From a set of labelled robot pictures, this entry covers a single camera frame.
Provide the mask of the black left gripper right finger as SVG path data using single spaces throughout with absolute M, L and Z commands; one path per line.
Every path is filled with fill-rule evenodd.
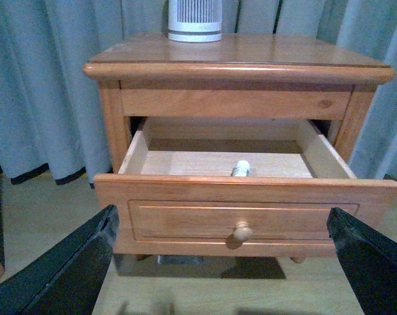
M 364 314 L 397 314 L 397 243 L 339 207 L 327 229 Z

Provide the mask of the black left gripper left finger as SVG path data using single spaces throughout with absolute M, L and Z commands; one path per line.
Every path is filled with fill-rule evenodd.
M 92 314 L 119 228 L 109 205 L 0 284 L 0 314 Z

